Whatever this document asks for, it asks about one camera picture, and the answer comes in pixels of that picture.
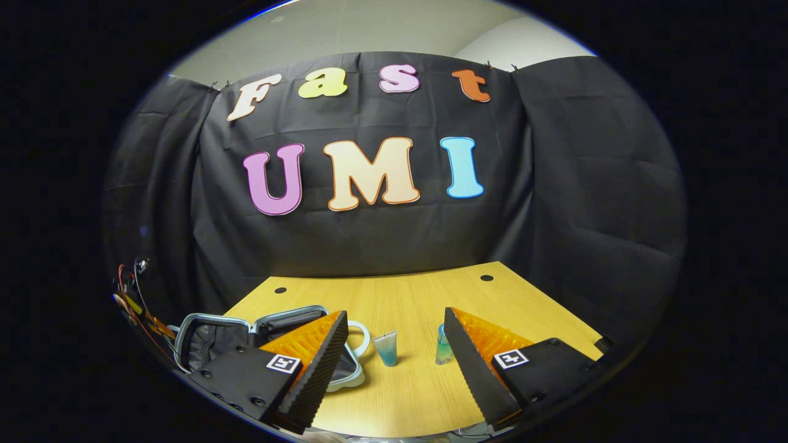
letter u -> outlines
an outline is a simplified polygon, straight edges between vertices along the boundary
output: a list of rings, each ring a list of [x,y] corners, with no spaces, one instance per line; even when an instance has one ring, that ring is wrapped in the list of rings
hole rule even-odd
[[[267,152],[258,152],[246,157],[243,167],[249,176],[249,192],[251,201],[265,215],[285,215],[293,212],[301,203],[301,166],[299,157],[303,154],[303,145],[294,143],[279,148],[277,157],[284,162],[284,195],[278,199],[268,193],[266,164],[269,160]]]

yellow table surface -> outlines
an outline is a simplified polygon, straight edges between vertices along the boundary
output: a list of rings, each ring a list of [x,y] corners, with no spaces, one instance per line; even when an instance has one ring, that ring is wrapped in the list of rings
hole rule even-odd
[[[487,274],[492,281],[483,281]],[[277,288],[286,292],[277,294]],[[225,315],[249,322],[309,305],[344,310],[372,337],[397,330],[399,361],[385,367],[374,343],[359,357],[366,380],[326,393],[313,427],[365,437],[438,434],[484,421],[455,359],[435,364],[446,307],[531,341],[558,337],[589,358],[601,335],[499,262],[420,274],[362,278],[270,277]],[[355,348],[362,334],[350,328]]]

cable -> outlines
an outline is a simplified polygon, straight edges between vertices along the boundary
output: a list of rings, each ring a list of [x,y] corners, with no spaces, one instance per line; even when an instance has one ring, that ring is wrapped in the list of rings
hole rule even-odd
[[[156,330],[158,331],[159,335],[168,337],[169,334],[162,331],[162,328],[159,326],[159,321],[151,314],[151,310],[148,309],[147,304],[145,303],[145,297],[143,297],[143,290],[139,288],[139,278],[137,277],[137,262],[139,261],[139,257],[134,258],[134,274],[132,274],[132,278],[134,280],[134,286],[137,288],[137,293],[139,294],[139,299],[143,302],[144,314],[145,318],[150,319],[153,322],[153,325],[156,326]]]
[[[456,435],[458,437],[462,437],[462,438],[492,438],[493,437],[492,434],[466,435],[466,434],[458,434],[458,433],[456,433],[453,430],[450,430],[449,432],[451,432],[452,434],[454,434],[454,435]]]
[[[128,297],[128,295],[126,294],[126,291],[123,289],[123,278],[122,278],[122,272],[123,272],[123,268],[124,268],[124,267],[125,267],[125,265],[121,264],[121,265],[120,265],[120,266],[117,268],[117,280],[118,280],[118,282],[119,282],[119,284],[120,284],[120,287],[121,287],[121,294],[123,294],[123,297],[124,297],[125,299],[127,299],[127,300],[130,300],[130,298],[129,298],[129,297]],[[161,352],[162,352],[162,354],[164,354],[164,357],[167,357],[167,360],[169,360],[170,362],[172,362],[172,364],[173,364],[173,365],[175,365],[175,366],[178,366],[178,365],[177,365],[177,363],[175,363],[175,361],[174,361],[174,360],[173,360],[173,359],[172,359],[172,358],[169,356],[169,354],[167,354],[167,352],[165,352],[165,351],[164,351],[164,349],[162,349],[162,347],[161,347],[161,346],[159,346],[159,345],[158,345],[158,343],[156,343],[156,340],[155,340],[155,339],[154,339],[154,338],[151,336],[151,333],[149,333],[149,332],[147,331],[147,329],[145,328],[145,325],[143,325],[143,323],[142,323],[142,322],[139,320],[139,317],[137,316],[137,313],[136,313],[136,312],[134,312],[134,310],[132,310],[132,315],[134,315],[134,318],[135,318],[135,319],[136,319],[136,321],[139,323],[139,327],[141,327],[141,328],[143,329],[143,332],[144,332],[144,333],[145,333],[145,334],[148,336],[148,338],[150,338],[150,339],[151,339],[151,341],[152,341],[152,342],[153,342],[153,344],[156,346],[156,348],[158,348],[158,350],[159,350],[159,351],[161,351]]]
[[[163,336],[163,337],[164,337],[164,341],[167,342],[167,346],[169,346],[169,350],[172,351],[172,352],[175,352],[174,340],[172,338],[167,337],[166,335]]]
[[[114,292],[112,294],[112,297],[115,299],[115,303],[117,303],[118,306],[123,308],[123,311],[121,311],[121,313],[125,314],[124,318],[128,320],[128,324],[130,324],[131,326],[137,326],[136,320],[132,317],[132,313],[131,313],[132,309],[129,307],[128,303],[126,303],[126,300],[123,300],[118,294]]]
[[[139,261],[139,257],[134,258],[134,268],[133,268],[134,274],[132,274],[132,276],[134,277],[134,286],[137,287],[137,293],[139,294],[139,299],[142,300],[143,302],[143,307],[145,308],[145,312],[151,312],[151,310],[147,308],[147,304],[145,304],[145,298],[143,297],[142,290],[139,289],[139,278],[137,278],[137,261]]]

black backdrop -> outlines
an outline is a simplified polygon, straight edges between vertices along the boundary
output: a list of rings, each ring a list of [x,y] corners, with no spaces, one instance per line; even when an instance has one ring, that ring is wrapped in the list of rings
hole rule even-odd
[[[380,67],[403,63],[421,86],[381,93]],[[300,98],[303,77],[326,66],[346,73],[347,91]],[[468,99],[452,78],[461,69],[484,77],[494,100]],[[244,85],[277,74],[283,80],[252,114],[228,122]],[[338,168],[325,145],[353,140],[375,159],[379,143],[405,136],[417,201],[329,209]],[[445,191],[453,178],[439,140],[457,136],[476,145],[484,190],[473,198]],[[266,192],[299,192],[298,206],[260,214],[244,159],[275,158],[293,143],[304,151],[299,183],[285,189],[283,162],[274,160]],[[220,91],[167,76],[117,145],[102,196],[106,272],[141,255],[157,263],[163,285],[146,279],[145,298],[165,324],[192,312],[220,315],[270,275],[360,277],[500,261],[624,356],[662,315],[686,246],[686,198],[670,143],[597,57],[509,73],[431,54],[336,54],[270,67]]]
[[[768,281],[778,274],[776,244],[764,238],[778,222],[763,216],[780,177],[766,100],[776,66],[767,43],[778,41],[768,18],[778,7],[743,5],[533,3],[652,106],[685,169],[690,204],[687,263],[654,339],[608,387],[536,429],[536,441],[584,441],[589,432],[601,441],[775,436],[768,380],[779,335],[767,334],[757,308],[782,307]],[[195,394],[160,374],[111,300],[97,296],[106,293],[98,201],[107,147],[164,66],[257,8],[240,5],[219,20],[229,3],[24,8],[24,21],[15,20],[27,30],[15,40],[20,63],[6,85],[20,110],[9,116],[20,129],[9,154],[20,173],[6,187],[21,208],[12,236],[30,259],[12,268],[24,272],[9,285],[9,391],[28,419],[12,417],[28,423],[12,434],[262,440],[235,419],[201,411]],[[183,406],[173,413],[174,404]]]

